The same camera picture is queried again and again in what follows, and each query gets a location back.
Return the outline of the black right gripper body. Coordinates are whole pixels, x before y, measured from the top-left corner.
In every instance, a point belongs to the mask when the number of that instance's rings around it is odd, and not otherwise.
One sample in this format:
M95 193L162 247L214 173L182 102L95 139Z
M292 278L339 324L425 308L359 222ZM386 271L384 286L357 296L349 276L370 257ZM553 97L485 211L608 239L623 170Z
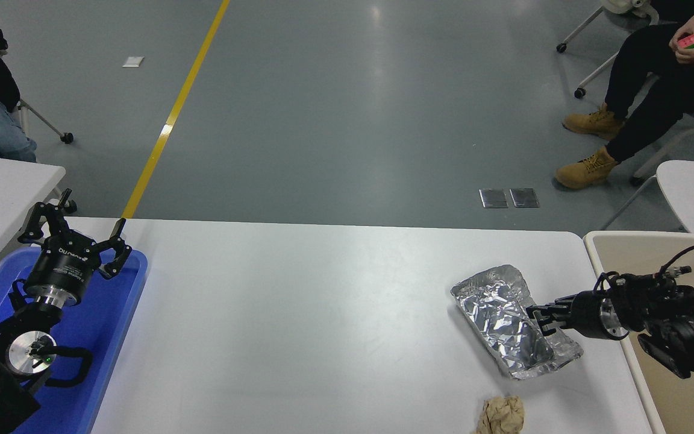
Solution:
M601 302L592 291L576 294L571 300L568 328L587 338L610 339L601 321Z

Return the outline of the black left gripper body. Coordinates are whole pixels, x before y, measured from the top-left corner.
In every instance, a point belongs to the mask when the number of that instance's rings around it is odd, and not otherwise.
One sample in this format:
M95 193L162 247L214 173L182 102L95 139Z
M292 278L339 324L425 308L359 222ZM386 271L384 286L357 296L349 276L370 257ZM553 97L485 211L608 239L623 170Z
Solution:
M59 289L67 293L65 302L82 302L89 281L100 267L100 254L93 250L92 243L85 238L46 238L25 282L25 293L31 298L54 297Z

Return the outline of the person's right hand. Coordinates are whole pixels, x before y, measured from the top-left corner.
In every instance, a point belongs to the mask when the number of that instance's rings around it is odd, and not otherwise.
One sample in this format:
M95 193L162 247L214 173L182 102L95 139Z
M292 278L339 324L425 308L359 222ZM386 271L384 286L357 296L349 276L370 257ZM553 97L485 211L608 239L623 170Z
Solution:
M680 48L680 44L678 44L678 42L687 37L694 41L694 16L692 16L691 19L678 28L677 32L675 32L672 36L669 46L671 49L676 50Z

